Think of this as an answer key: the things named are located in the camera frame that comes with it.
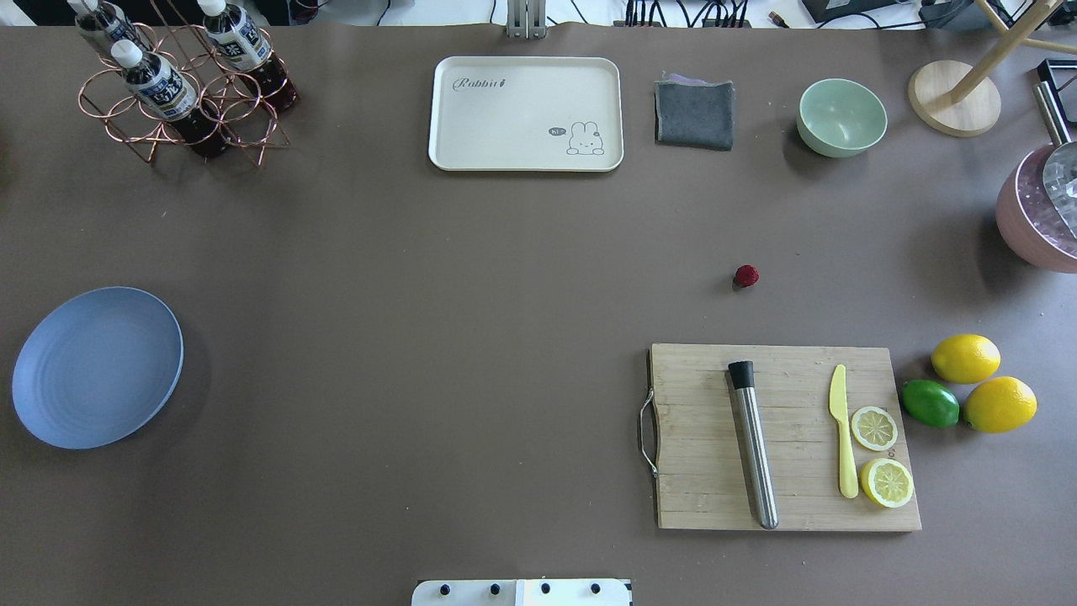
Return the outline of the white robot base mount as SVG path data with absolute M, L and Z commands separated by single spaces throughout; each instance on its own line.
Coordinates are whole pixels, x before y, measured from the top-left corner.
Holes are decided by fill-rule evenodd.
M 630 580 L 538 578 L 426 580 L 416 584 L 411 605 L 632 605 Z

